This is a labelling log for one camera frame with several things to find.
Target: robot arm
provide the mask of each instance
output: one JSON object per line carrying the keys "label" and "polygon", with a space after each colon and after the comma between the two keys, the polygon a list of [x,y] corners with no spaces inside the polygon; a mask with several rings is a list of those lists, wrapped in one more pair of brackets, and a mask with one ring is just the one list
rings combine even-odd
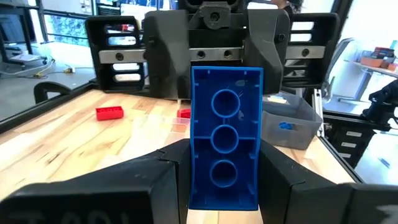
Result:
{"label": "robot arm", "polygon": [[388,121],[392,118],[398,124],[398,118],[394,115],[394,111],[398,107],[398,80],[371,93],[369,100],[372,105],[362,113],[362,116],[368,121],[389,126]]}

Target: metal bracket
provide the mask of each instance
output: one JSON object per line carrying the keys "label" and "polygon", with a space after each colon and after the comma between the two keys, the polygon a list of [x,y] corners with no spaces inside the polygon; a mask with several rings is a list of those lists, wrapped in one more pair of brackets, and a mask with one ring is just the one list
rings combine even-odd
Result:
{"label": "metal bracket", "polygon": [[312,95],[312,108],[322,118],[322,124],[317,132],[318,137],[325,137],[325,127],[323,125],[322,93],[320,89],[314,89]]}

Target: window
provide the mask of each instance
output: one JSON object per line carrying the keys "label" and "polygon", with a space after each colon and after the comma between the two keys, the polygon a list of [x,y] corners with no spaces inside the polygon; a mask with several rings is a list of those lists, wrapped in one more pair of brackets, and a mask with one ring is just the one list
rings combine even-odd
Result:
{"label": "window", "polygon": [[84,19],[44,15],[49,40],[88,46]]}

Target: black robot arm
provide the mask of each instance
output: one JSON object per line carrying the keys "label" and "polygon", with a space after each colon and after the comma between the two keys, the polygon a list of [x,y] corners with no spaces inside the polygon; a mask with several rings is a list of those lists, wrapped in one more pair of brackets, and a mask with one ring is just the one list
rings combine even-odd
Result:
{"label": "black robot arm", "polygon": [[[0,223],[185,224],[190,164],[190,141],[183,139],[71,180],[31,184],[0,203]],[[265,141],[258,169],[264,223],[363,224],[396,218],[398,187],[334,184]]]}
{"label": "black robot arm", "polygon": [[398,107],[398,80],[390,82],[381,90],[371,93],[369,100],[372,105],[362,113],[368,121],[381,125],[388,125],[392,118],[398,124],[394,112]]}

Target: shelf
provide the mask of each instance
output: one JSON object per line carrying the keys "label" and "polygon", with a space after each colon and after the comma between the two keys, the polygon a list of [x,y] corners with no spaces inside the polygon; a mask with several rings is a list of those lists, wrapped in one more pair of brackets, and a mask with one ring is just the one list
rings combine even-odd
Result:
{"label": "shelf", "polygon": [[379,72],[381,74],[385,74],[385,75],[389,75],[389,76],[394,77],[394,78],[398,78],[398,73],[390,71],[390,70],[385,69],[385,68],[371,67],[371,66],[363,65],[363,64],[361,64],[359,62],[352,62],[352,61],[349,61],[349,60],[344,60],[344,61],[348,62],[348,63],[352,63],[352,64],[357,65],[357,66],[362,67],[362,68],[370,69],[370,70],[372,70],[374,72]]}

